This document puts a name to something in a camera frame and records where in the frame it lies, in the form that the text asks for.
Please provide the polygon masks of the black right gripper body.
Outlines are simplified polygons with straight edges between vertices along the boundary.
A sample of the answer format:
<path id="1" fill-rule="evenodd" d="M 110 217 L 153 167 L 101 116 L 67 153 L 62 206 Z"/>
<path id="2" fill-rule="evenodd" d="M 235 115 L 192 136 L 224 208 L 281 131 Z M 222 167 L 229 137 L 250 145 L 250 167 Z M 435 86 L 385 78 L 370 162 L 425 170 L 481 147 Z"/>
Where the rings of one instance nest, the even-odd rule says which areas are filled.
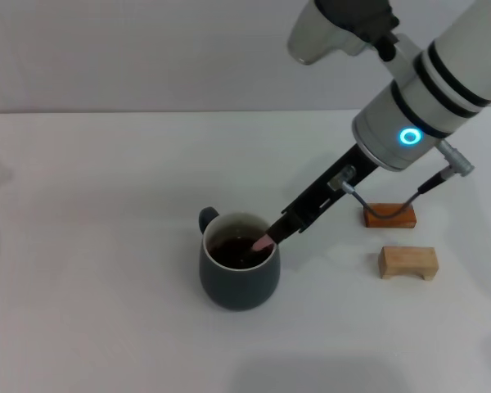
<path id="1" fill-rule="evenodd" d="M 292 212 L 300 218 L 302 222 L 300 233 L 345 194 L 342 189 L 334 191 L 328 183 L 348 166 L 353 166 L 355 169 L 355 176 L 349 180 L 349 184 L 353 186 L 361 183 L 378 168 L 378 165 L 372 162 L 358 145 L 352 146 L 282 211 L 283 214 Z"/>

